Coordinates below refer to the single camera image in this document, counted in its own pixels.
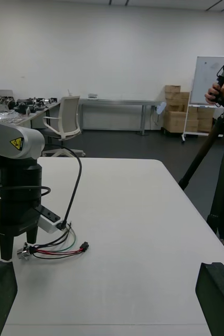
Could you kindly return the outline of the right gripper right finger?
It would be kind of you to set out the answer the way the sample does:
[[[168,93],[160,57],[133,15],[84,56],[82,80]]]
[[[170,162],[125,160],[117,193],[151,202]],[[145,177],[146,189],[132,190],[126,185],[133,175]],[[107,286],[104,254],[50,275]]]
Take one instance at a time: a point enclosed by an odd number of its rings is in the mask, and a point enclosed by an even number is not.
[[[224,335],[224,265],[202,263],[195,292],[210,334]]]

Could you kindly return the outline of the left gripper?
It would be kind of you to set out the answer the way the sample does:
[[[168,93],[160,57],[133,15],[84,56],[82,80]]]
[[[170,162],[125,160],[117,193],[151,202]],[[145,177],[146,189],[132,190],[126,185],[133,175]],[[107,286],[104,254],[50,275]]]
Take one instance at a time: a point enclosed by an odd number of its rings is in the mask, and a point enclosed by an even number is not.
[[[26,233],[27,243],[36,243],[39,213],[36,202],[0,201],[0,251],[1,259],[10,261],[14,238]]]

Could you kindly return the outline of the person's hand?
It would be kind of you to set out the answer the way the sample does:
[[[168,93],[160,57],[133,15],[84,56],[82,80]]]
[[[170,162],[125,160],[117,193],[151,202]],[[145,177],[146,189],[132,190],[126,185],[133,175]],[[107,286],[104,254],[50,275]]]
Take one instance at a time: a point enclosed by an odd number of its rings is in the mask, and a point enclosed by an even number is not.
[[[221,87],[218,83],[214,83],[205,94],[205,101],[209,105],[216,104],[218,98],[221,96]]]

